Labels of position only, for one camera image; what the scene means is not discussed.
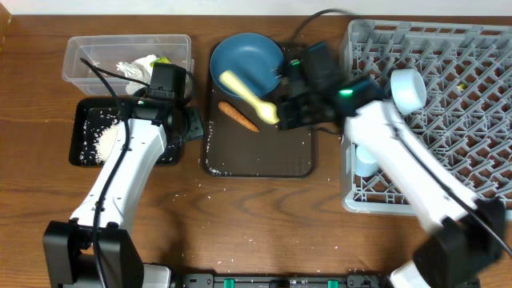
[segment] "white cup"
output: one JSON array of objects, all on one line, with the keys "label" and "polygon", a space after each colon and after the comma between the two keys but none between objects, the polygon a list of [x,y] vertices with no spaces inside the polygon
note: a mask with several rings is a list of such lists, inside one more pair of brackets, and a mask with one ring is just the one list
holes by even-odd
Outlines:
[{"label": "white cup", "polygon": [[404,116],[423,108],[426,102],[425,83],[415,69],[393,71],[391,93],[394,104]]},{"label": "white cup", "polygon": [[378,171],[377,159],[372,156],[364,146],[358,145],[355,149],[355,170],[361,177],[371,176]]}]

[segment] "plastic lattice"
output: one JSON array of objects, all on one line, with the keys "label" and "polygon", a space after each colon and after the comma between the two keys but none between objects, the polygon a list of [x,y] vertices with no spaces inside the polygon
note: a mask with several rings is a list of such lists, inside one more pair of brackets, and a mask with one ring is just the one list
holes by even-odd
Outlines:
[{"label": "plastic lattice", "polygon": [[[405,121],[464,185],[480,198],[500,198],[512,210],[512,29],[368,24],[371,27],[356,23],[349,28],[347,72],[352,78],[369,75],[388,93],[393,70],[420,72],[426,84],[426,106]],[[352,181],[353,201],[406,204],[381,170],[368,178],[352,173]],[[384,206],[367,211],[393,213]]]}]

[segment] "carrot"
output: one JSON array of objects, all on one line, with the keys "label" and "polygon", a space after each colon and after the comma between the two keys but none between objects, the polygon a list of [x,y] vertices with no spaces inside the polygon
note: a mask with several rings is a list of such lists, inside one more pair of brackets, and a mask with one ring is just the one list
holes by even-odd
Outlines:
[{"label": "carrot", "polygon": [[259,132],[259,129],[253,124],[249,119],[247,119],[242,113],[240,113],[236,108],[234,108],[231,104],[225,101],[220,101],[218,103],[218,108],[224,112],[224,114],[230,116],[236,122],[242,124],[245,128],[253,131]]}]

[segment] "blue bowl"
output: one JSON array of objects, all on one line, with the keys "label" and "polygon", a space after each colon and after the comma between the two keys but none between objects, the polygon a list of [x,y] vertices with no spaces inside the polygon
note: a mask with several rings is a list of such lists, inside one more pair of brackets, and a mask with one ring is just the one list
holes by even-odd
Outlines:
[{"label": "blue bowl", "polygon": [[254,33],[236,34],[215,48],[210,60],[210,73],[217,86],[238,97],[218,79],[222,72],[231,70],[262,98],[280,83],[277,68],[283,61],[281,49],[269,38]]}]

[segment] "table surface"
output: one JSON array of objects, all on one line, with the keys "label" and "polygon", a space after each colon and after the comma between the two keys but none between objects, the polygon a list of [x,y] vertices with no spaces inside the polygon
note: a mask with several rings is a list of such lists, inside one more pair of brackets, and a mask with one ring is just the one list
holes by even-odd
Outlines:
[{"label": "table surface", "polygon": [[[372,17],[512,25],[512,18]],[[75,107],[85,96],[61,77],[70,37],[188,34],[200,107],[212,47],[240,33],[286,40],[304,17],[14,16],[0,55],[0,283],[48,286],[42,249],[50,220],[66,221],[99,169],[68,162]],[[323,17],[303,33],[337,47],[349,23]],[[307,179],[212,178],[200,142],[176,166],[153,169],[132,239],[144,262],[220,274],[389,273],[426,240],[414,217],[352,214],[341,205],[338,137],[318,136],[318,166]],[[512,243],[512,225],[507,241]],[[480,274],[484,287],[512,285],[512,261]]]}]

